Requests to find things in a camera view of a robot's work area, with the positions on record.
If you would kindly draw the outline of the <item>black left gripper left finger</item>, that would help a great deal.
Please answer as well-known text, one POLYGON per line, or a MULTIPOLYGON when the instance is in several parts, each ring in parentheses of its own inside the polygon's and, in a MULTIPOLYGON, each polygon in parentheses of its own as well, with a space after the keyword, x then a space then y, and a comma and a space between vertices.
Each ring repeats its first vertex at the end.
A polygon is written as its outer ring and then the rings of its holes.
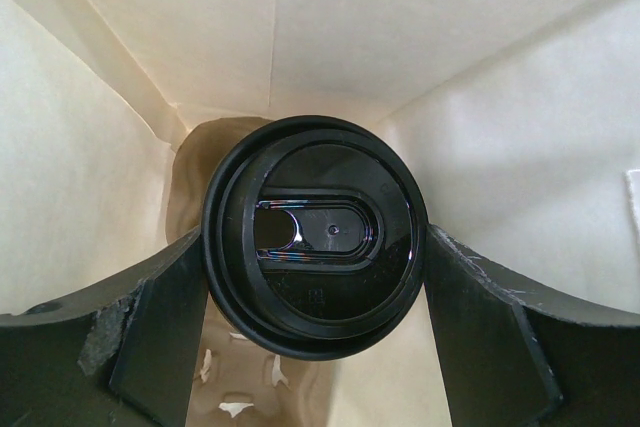
POLYGON ((194 229, 89 287, 2 315, 2 425, 185 425, 207 298, 194 229))

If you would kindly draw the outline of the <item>brown pulp two-cup carrier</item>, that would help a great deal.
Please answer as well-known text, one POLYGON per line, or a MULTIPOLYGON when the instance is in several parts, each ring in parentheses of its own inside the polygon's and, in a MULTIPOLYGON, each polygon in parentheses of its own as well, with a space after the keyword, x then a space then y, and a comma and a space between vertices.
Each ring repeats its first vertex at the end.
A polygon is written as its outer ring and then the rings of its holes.
MULTIPOLYGON (((174 242, 197 227, 210 179, 224 157, 262 117, 230 117, 195 127, 172 167, 165 233, 174 242)), ((232 327, 213 302, 206 305, 187 412, 189 426, 325 426, 334 374, 331 362, 273 354, 232 327)))

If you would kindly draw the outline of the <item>black coffee cup lid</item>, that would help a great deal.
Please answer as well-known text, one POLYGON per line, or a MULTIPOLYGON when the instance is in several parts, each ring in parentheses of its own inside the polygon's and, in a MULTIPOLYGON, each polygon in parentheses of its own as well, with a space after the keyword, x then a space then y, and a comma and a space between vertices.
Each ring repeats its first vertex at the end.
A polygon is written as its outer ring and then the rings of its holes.
POLYGON ((259 346, 345 358, 389 335, 425 276, 428 215, 400 157, 366 129, 294 116, 244 137, 203 204, 202 255, 222 315, 259 346))

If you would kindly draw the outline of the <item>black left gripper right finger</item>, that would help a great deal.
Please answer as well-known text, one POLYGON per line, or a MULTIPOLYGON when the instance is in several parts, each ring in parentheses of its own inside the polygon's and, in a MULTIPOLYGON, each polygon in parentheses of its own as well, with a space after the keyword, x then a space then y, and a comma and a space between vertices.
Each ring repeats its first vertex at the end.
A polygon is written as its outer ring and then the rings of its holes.
POLYGON ((550 288, 435 225, 425 287, 453 425, 638 425, 638 314, 550 288))

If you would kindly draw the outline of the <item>cream paper takeout bag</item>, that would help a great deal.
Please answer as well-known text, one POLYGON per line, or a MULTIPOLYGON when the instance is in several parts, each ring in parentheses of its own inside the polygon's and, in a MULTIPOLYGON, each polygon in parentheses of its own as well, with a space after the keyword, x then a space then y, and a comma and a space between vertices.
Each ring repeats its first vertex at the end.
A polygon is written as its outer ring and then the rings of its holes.
MULTIPOLYGON (((435 225, 639 316, 639 0, 1 0, 1 317, 168 247, 179 146, 220 118, 384 141, 435 225)), ((455 426, 422 287, 331 362, 325 426, 455 426)))

